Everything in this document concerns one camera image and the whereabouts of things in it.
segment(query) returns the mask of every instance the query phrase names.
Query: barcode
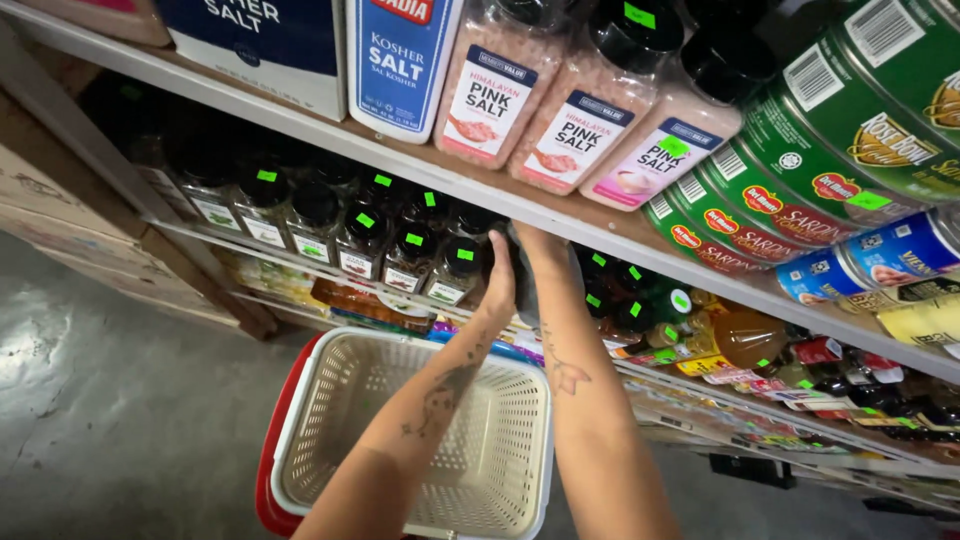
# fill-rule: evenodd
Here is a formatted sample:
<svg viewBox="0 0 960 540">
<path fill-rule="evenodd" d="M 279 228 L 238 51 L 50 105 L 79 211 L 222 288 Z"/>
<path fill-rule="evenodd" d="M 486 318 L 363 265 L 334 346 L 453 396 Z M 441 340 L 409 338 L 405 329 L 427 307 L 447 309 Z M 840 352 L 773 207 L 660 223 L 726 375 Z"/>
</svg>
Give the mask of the barcode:
<svg viewBox="0 0 960 540">
<path fill-rule="evenodd" d="M 707 195 L 707 191 L 697 182 L 697 179 L 693 177 L 693 173 L 683 177 L 677 182 L 677 185 L 680 186 L 680 192 L 691 205 Z"/>
<path fill-rule="evenodd" d="M 844 23 L 847 33 L 873 67 L 883 65 L 926 32 L 898 0 L 874 0 Z"/>
<path fill-rule="evenodd" d="M 783 79 L 793 97 L 804 110 L 810 111 L 843 88 L 843 82 L 830 69 L 820 45 L 814 44 L 805 53 L 786 66 Z"/>
<path fill-rule="evenodd" d="M 654 210 L 654 215 L 657 216 L 657 219 L 663 219 L 673 213 L 673 209 L 670 208 L 670 203 L 667 203 L 662 195 L 650 199 L 650 208 Z"/>
<path fill-rule="evenodd" d="M 736 151 L 733 150 L 733 147 L 729 142 L 720 148 L 710 156 L 710 159 L 713 160 L 713 164 L 720 169 L 720 174 L 723 175 L 724 180 L 731 180 L 736 175 L 747 170 L 747 164 L 736 154 Z"/>
</svg>

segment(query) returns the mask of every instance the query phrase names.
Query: concrete floor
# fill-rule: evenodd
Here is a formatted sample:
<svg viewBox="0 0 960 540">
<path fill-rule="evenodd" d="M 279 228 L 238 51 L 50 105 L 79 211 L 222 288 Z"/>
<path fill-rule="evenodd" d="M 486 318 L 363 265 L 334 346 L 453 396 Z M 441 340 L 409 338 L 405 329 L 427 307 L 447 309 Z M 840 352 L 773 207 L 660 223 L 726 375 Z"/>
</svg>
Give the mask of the concrete floor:
<svg viewBox="0 0 960 540">
<path fill-rule="evenodd" d="M 153 311 L 0 233 L 0 539 L 270 538 L 262 437 L 311 332 L 260 344 Z M 689 539 L 930 539 L 926 518 L 655 449 Z M 574 538 L 553 482 L 540 538 Z"/>
</svg>

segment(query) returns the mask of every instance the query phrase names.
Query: green can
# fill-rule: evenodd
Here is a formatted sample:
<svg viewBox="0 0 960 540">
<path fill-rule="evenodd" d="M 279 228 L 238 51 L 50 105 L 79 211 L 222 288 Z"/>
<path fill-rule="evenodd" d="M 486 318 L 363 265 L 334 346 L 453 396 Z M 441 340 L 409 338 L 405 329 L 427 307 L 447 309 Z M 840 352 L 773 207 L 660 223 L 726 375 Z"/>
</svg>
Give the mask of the green can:
<svg viewBox="0 0 960 540">
<path fill-rule="evenodd" d="M 748 107 L 743 131 L 732 146 L 738 154 L 754 157 L 744 160 L 759 183 L 767 177 L 779 179 L 805 204 L 837 220 L 872 229 L 926 207 L 874 182 L 830 150 L 770 87 Z"/>
<path fill-rule="evenodd" d="M 647 219 L 681 253 L 725 274 L 743 274 L 767 268 L 704 233 L 680 211 L 668 191 L 643 205 Z"/>
<path fill-rule="evenodd" d="M 833 31 L 787 65 L 772 91 L 784 114 L 805 122 L 875 182 L 928 203 L 960 200 L 960 150 L 869 86 Z"/>
<path fill-rule="evenodd" d="M 868 82 L 960 148 L 960 12 L 947 0 L 861 4 L 835 27 L 844 53 Z"/>
<path fill-rule="evenodd" d="M 863 231 L 817 209 L 769 177 L 736 140 L 718 148 L 699 166 L 710 189 L 724 193 L 740 213 L 787 240 L 818 248 Z"/>
<path fill-rule="evenodd" d="M 780 237 L 737 211 L 722 192 L 704 180 L 699 167 L 694 167 L 668 190 L 687 219 L 737 253 L 777 264 L 811 249 Z"/>
</svg>

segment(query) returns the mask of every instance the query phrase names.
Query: white plastic basket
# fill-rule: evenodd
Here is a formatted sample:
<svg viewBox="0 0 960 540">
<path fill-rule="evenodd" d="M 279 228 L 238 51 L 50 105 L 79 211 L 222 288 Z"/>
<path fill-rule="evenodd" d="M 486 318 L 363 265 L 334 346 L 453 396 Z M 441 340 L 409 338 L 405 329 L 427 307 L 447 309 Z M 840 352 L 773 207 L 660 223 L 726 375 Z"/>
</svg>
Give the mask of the white plastic basket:
<svg viewBox="0 0 960 540">
<path fill-rule="evenodd" d="M 276 445 L 271 488 L 305 515 L 376 412 L 442 345 L 356 328 L 314 347 Z M 403 531 L 433 538 L 529 540 L 553 471 L 546 375 L 488 356 L 464 395 Z"/>
</svg>

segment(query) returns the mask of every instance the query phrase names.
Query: tattoo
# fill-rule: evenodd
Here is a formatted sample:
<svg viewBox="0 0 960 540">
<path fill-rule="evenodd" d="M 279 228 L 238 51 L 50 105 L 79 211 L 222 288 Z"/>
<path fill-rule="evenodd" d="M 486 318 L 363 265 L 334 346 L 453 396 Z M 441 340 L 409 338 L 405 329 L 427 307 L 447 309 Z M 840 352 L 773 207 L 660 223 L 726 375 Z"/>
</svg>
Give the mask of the tattoo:
<svg viewBox="0 0 960 540">
<path fill-rule="evenodd" d="M 480 341 L 480 343 L 473 345 L 472 351 L 467 351 L 467 363 L 450 369 L 435 378 L 437 384 L 423 396 L 422 423 L 416 428 L 411 427 L 410 424 L 400 426 L 404 437 L 416 433 L 420 438 L 424 438 L 427 434 L 427 428 L 431 424 L 437 433 L 442 431 L 443 424 L 435 418 L 440 413 L 452 415 L 460 404 L 460 400 L 463 399 L 473 376 L 483 362 L 483 343 L 487 341 L 487 331 L 480 332 Z"/>
<path fill-rule="evenodd" d="M 547 376 L 550 379 L 550 389 L 553 390 L 555 396 L 561 390 L 571 396 L 576 396 L 577 381 L 590 382 L 590 375 L 587 375 L 587 372 L 583 369 L 560 360 L 557 356 L 557 348 L 553 344 L 553 332 L 547 328 L 546 323 L 540 330 L 543 333 L 543 344 L 546 346 L 544 350 L 553 358 L 553 366 Z"/>
</svg>

